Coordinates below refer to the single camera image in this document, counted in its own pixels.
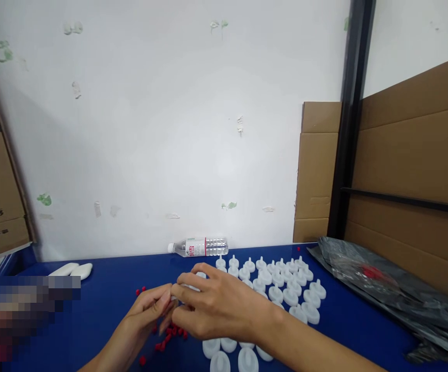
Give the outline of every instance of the finger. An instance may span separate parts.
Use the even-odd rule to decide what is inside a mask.
[[[193,274],[196,274],[198,271],[207,274],[209,278],[213,278],[222,274],[222,271],[213,266],[210,266],[205,262],[197,263],[195,266],[193,266],[193,269],[191,270]]]
[[[203,293],[197,292],[194,289],[174,284],[171,288],[171,294],[179,301],[189,305],[196,306],[201,303]]]
[[[205,292],[210,289],[208,279],[204,279],[201,276],[193,273],[182,273],[177,278],[177,284],[186,284],[198,288]]]

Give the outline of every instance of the blue work surface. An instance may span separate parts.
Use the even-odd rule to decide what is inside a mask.
[[[424,365],[408,363],[404,353],[417,346],[417,339],[332,277],[308,254],[306,244],[299,246],[301,251],[297,250],[298,245],[232,250],[225,258],[228,261],[234,254],[242,266],[248,257],[256,261],[263,256],[269,264],[281,258],[284,261],[292,257],[296,259],[301,254],[313,271],[314,280],[319,278],[327,290],[327,298],[319,309],[320,323],[312,325],[313,328],[389,371],[448,370],[448,364],[442,362]],[[214,265],[216,259],[163,254],[77,261],[81,264],[93,263],[91,276],[82,281],[81,300],[73,301],[71,310],[57,313],[55,322],[42,330],[41,335],[32,337],[28,345],[21,347],[17,357],[7,367],[22,371],[78,370],[108,341],[135,301],[137,289],[174,283],[180,273],[190,271],[196,263],[204,261]],[[48,275],[64,263],[37,263],[20,275]],[[251,280],[256,277],[255,271]],[[286,310],[289,308],[285,303],[284,307]],[[192,337],[184,341],[177,336],[169,342],[165,352],[155,352],[155,343],[161,342],[163,337],[149,337],[139,355],[147,358],[143,370],[209,370],[210,361],[203,355],[201,341]],[[231,370],[234,371],[238,368],[239,350],[238,345],[229,354]],[[260,357],[258,360],[262,372],[289,370],[277,360],[264,362]],[[130,370],[140,369],[135,361]]]

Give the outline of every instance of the bottle cap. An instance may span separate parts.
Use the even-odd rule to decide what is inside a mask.
[[[260,278],[254,279],[253,289],[257,292],[265,292],[265,283]]]
[[[291,306],[289,308],[289,313],[293,315],[296,319],[301,320],[303,323],[308,324],[305,312],[301,309],[300,305]]]
[[[292,275],[292,278],[298,283],[300,286],[304,287],[306,285],[306,276],[303,270],[297,271]]]
[[[219,350],[220,338],[203,341],[203,354],[205,354],[208,359],[212,359],[212,357],[217,354]]]
[[[230,372],[230,360],[223,351],[218,351],[210,361],[210,372]]]
[[[291,273],[295,273],[296,271],[298,271],[298,265],[295,264],[295,261],[293,260],[292,257],[291,261],[286,263],[286,267]]]
[[[236,346],[238,346],[238,342],[234,341],[232,338],[221,338],[220,346],[222,346],[222,350],[227,353],[232,353],[236,350]]]
[[[259,270],[258,277],[265,283],[265,285],[272,284],[272,275],[267,270]]]
[[[258,345],[256,346],[256,352],[258,353],[260,358],[262,358],[266,362],[271,362],[274,360],[274,358],[272,356],[268,355],[266,352],[264,352],[262,349],[260,349],[258,347]]]
[[[241,269],[239,269],[239,278],[241,280],[250,279],[250,272],[246,267],[243,266]]]
[[[284,300],[284,295],[277,284],[269,288],[269,298],[271,301],[276,301],[278,303],[282,303]]]
[[[284,295],[284,302],[289,306],[298,305],[298,296],[292,289],[286,288],[282,291],[282,294]]]
[[[246,267],[249,273],[255,272],[255,263],[251,261],[251,257],[244,263],[244,267]]]
[[[267,264],[264,261],[264,258],[261,256],[259,260],[257,260],[256,262],[256,269],[258,271],[266,269],[267,268]]]
[[[238,277],[239,276],[239,270],[236,266],[229,265],[229,269],[227,270],[227,273],[231,274],[232,276]]]
[[[242,348],[238,355],[239,372],[258,372],[258,358],[250,348]]]
[[[215,261],[215,267],[218,269],[219,267],[225,268],[225,259],[222,258],[222,253],[220,254],[220,258]]]
[[[315,308],[320,307],[320,297],[309,289],[305,289],[305,292],[303,292],[303,299],[305,302],[312,304]]]
[[[303,302],[301,304],[301,308],[306,314],[306,318],[308,322],[311,324],[318,324],[320,321],[320,313],[315,308],[314,305],[310,304],[310,302]]]
[[[233,255],[233,257],[229,260],[229,266],[239,267],[239,261],[235,255]]]
[[[321,300],[325,299],[327,296],[327,291],[320,284],[320,279],[317,279],[316,283],[315,282],[310,283],[310,290],[315,292]]]
[[[274,285],[277,284],[277,287],[284,286],[284,278],[281,273],[279,273],[279,271],[276,271],[272,274],[272,283]]]

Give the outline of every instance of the white plastic cap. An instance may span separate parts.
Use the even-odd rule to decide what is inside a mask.
[[[220,338],[203,341],[203,354],[205,354],[208,359],[212,359],[212,357],[217,354],[219,350]]]
[[[241,269],[239,269],[239,278],[241,280],[249,280],[250,279],[250,272],[248,271],[248,269],[246,267],[242,267]]]
[[[303,323],[308,324],[306,313],[301,309],[300,305],[291,306],[291,308],[289,308],[289,313],[293,315],[296,319],[299,319]]]
[[[239,269],[236,266],[229,266],[227,273],[231,274],[232,276],[238,277]]]
[[[292,289],[286,288],[284,289],[282,294],[284,295],[284,302],[287,303],[289,306],[298,305],[298,296]]]
[[[282,301],[284,300],[284,295],[282,294],[282,291],[277,286],[277,284],[269,288],[269,298],[270,301],[276,301],[278,303],[282,303]]]
[[[232,338],[221,338],[220,346],[222,346],[222,350],[227,353],[232,353],[236,350],[236,346],[238,346],[238,342],[234,341]]]
[[[230,360],[223,351],[218,351],[212,356],[210,372],[230,372]]]
[[[262,349],[260,349],[258,347],[258,345],[256,346],[256,352],[258,353],[260,358],[262,358],[266,362],[271,362],[274,360],[274,358],[271,355],[268,355],[266,352],[264,352]]]
[[[303,299],[305,302],[312,304],[315,308],[320,307],[320,297],[309,289],[305,289],[305,292],[303,292]]]
[[[272,284],[272,275],[267,270],[260,270],[258,272],[258,277],[265,283],[265,285]]]
[[[229,260],[229,266],[239,267],[239,261],[235,255]]]
[[[261,256],[260,259],[257,260],[257,262],[256,262],[256,269],[259,271],[259,270],[263,270],[266,268],[267,268],[267,264],[265,263],[263,256]]]
[[[272,274],[272,283],[274,285],[277,284],[277,287],[284,286],[284,278],[278,271],[276,271]]]
[[[310,302],[303,302],[301,304],[302,310],[306,314],[306,318],[308,319],[308,322],[311,324],[318,324],[320,321],[320,313],[315,308],[314,305],[310,304]]]
[[[257,292],[265,292],[265,283],[260,278],[254,279],[253,289]]]
[[[327,296],[327,291],[324,287],[322,287],[322,285],[320,284],[320,279],[317,279],[317,282],[311,282],[310,283],[310,290],[315,292],[317,294],[317,296],[319,296],[319,298],[321,300],[325,299]]]

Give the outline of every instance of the green mark on wall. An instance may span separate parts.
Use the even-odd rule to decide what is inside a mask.
[[[3,56],[5,57],[5,59],[0,58],[0,63],[13,60],[13,53],[10,50],[7,40],[0,40],[0,49],[2,49]]]
[[[52,198],[48,194],[41,194],[36,198],[36,200],[43,203],[43,205],[46,205],[47,207],[52,204]]]

